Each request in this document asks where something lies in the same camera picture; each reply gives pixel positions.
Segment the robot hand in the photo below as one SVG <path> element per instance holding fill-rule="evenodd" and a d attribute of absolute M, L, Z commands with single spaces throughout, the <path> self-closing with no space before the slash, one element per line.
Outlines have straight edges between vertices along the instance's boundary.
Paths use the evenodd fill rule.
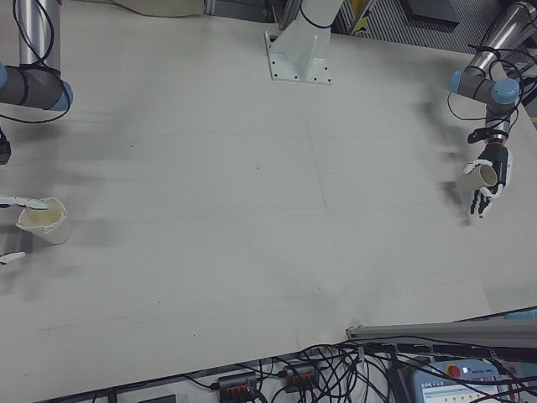
<path fill-rule="evenodd" d="M 481 166 L 491 167 L 496 173 L 497 181 L 494 186 L 481 187 L 473 192 L 470 204 L 470 214 L 483 219 L 492 204 L 509 186 L 512 176 L 512 153 L 500 142 L 490 142 L 485 145 L 483 152 L 474 161 L 466 164 L 462 174 L 470 175 Z"/>
<path fill-rule="evenodd" d="M 30 208 L 37 211 L 47 210 L 49 205 L 45 201 L 38 199 L 23 197 L 23 196 L 1 196 L 1 208 L 9 208 L 18 206 L 22 208 Z M 23 259 L 26 256 L 24 251 L 11 252 L 1 255 L 1 266 L 6 266 L 17 260 Z"/>

